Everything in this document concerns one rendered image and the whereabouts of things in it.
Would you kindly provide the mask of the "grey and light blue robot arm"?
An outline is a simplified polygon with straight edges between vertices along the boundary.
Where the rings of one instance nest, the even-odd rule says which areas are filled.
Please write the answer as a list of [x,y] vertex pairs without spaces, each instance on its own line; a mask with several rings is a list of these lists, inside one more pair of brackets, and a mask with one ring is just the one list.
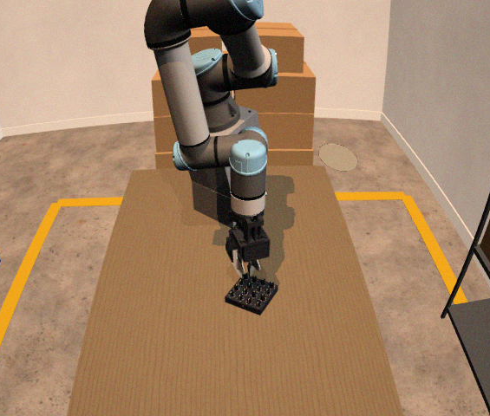
[[[175,167],[231,167],[231,208],[247,217],[265,208],[267,137],[257,127],[231,135],[210,133],[240,119],[230,91],[278,83],[276,52],[261,49],[255,25],[263,15],[263,0],[152,0],[144,23],[178,139],[173,144]],[[205,49],[191,55],[190,29],[205,26],[220,35],[228,54]]]

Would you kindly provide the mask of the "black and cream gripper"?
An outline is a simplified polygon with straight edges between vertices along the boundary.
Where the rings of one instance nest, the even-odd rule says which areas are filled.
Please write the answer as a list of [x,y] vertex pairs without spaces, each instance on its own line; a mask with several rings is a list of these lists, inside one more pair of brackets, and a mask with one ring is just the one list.
[[[261,226],[264,225],[264,220],[262,218],[264,216],[264,210],[253,217],[241,216],[233,210],[232,215],[239,220],[240,223],[236,223],[236,225],[233,225],[229,230],[231,235],[229,234],[229,237],[226,238],[225,249],[227,250],[227,254],[231,259],[235,270],[238,272],[238,275],[243,278],[243,275],[245,274],[243,261],[244,263],[249,262],[247,265],[249,276],[252,275],[252,272],[255,269],[260,271],[258,260],[270,255],[270,239]],[[236,244],[238,244],[238,246]],[[241,254],[240,251],[238,253],[239,249],[241,249]],[[241,270],[241,272],[239,270]],[[241,273],[243,273],[243,275]]]

